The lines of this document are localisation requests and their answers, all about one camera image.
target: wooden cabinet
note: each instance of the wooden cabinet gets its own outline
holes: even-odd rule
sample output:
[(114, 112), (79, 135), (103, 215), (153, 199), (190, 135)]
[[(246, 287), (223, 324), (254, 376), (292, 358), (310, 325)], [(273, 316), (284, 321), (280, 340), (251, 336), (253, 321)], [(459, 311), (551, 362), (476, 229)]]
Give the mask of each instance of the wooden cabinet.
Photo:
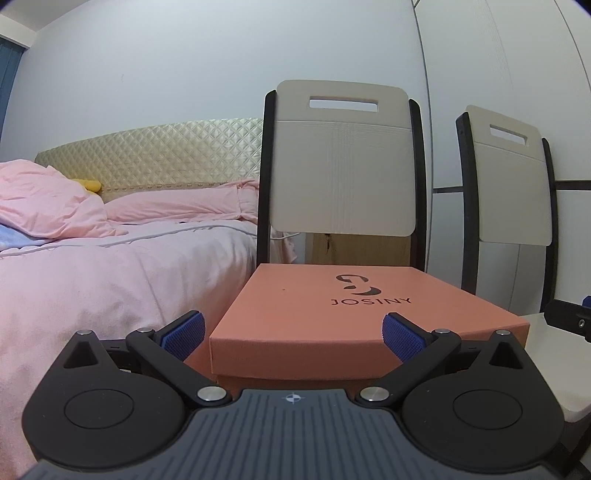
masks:
[(405, 267), (410, 263), (410, 237), (308, 233), (306, 263)]

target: box lid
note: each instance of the box lid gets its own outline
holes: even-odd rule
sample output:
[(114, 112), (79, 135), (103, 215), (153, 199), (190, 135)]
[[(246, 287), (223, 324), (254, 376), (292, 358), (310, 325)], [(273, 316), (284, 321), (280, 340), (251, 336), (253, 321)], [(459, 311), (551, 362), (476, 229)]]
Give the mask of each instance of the box lid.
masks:
[(212, 372), (275, 380), (379, 378), (400, 360), (382, 323), (397, 312), (464, 339), (529, 323), (410, 267), (262, 264), (210, 337)]

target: bed headboard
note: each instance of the bed headboard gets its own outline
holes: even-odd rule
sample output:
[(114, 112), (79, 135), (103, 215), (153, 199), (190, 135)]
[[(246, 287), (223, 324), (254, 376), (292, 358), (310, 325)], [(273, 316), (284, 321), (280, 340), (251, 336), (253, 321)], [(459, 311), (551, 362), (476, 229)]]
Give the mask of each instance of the bed headboard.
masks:
[(262, 120), (202, 120), (136, 128), (40, 152), (35, 162), (70, 179), (99, 180), (105, 202), (157, 189), (257, 178)]

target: white chair backrest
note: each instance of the white chair backrest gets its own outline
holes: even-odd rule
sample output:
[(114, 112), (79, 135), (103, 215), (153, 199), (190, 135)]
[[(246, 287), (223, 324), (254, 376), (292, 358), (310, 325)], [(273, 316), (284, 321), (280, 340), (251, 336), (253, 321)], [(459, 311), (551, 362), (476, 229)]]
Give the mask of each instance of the white chair backrest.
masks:
[[(318, 100), (376, 111), (313, 108)], [(287, 80), (277, 87), (270, 219), (289, 232), (409, 236), (415, 161), (407, 94), (396, 87)]]
[(477, 106), (466, 111), (476, 158), (480, 240), (550, 245), (550, 188), (540, 132)]

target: blue blanket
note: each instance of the blue blanket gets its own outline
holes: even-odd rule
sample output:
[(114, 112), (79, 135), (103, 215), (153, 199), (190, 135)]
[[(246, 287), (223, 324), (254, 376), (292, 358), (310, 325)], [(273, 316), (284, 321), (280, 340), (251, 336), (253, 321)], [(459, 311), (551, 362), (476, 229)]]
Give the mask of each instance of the blue blanket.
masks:
[(9, 248), (36, 247), (51, 242), (47, 238), (26, 235), (0, 223), (0, 252)]

